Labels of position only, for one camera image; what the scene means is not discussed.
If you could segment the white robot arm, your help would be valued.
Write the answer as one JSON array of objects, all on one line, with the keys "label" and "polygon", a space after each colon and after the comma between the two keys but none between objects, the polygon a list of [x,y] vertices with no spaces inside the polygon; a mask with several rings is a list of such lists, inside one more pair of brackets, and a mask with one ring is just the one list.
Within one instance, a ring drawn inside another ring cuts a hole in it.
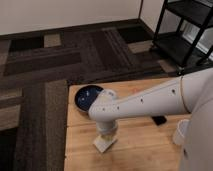
[{"label": "white robot arm", "polygon": [[122,118],[191,115],[179,171],[213,171],[213,68],[176,77],[137,94],[117,99],[104,90],[89,108],[102,134]]}]

